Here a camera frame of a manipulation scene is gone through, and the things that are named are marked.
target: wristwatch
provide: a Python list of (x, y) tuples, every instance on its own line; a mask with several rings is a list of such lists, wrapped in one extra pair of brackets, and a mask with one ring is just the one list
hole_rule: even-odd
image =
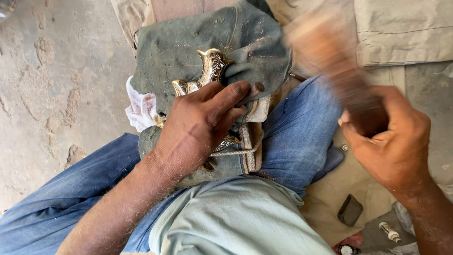
[(355, 255), (360, 254), (361, 251), (358, 248), (354, 248), (350, 245), (340, 245), (338, 246), (337, 252), (341, 255)]

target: left hand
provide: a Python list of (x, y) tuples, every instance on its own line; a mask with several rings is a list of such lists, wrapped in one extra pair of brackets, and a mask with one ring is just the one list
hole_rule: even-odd
[(247, 111), (233, 106), (249, 89), (245, 81), (227, 87), (211, 82), (175, 98), (157, 145), (144, 160), (159, 161), (165, 173), (179, 177), (198, 169)]

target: right hand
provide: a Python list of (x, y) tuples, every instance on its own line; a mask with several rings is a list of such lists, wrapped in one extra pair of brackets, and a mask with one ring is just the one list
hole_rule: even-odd
[(372, 138), (363, 137), (348, 122), (347, 112), (338, 123), (357, 160), (376, 181), (394, 194), (412, 193), (432, 181), (428, 172), (431, 121), (413, 109), (397, 88), (371, 89), (383, 98), (390, 118), (388, 130)]

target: watch face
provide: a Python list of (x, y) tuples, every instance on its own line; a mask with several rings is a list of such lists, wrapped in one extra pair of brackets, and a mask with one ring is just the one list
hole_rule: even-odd
[(340, 249), (341, 255), (352, 255), (352, 248), (345, 245)]

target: white rag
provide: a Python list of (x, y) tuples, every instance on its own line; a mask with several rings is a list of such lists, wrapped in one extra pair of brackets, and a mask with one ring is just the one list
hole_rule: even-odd
[(137, 132), (142, 132), (157, 124), (152, 118), (157, 114), (156, 95), (154, 93), (146, 93), (144, 95), (138, 93), (130, 84), (132, 77), (133, 75), (126, 82), (130, 106), (125, 111), (130, 125), (135, 127)]

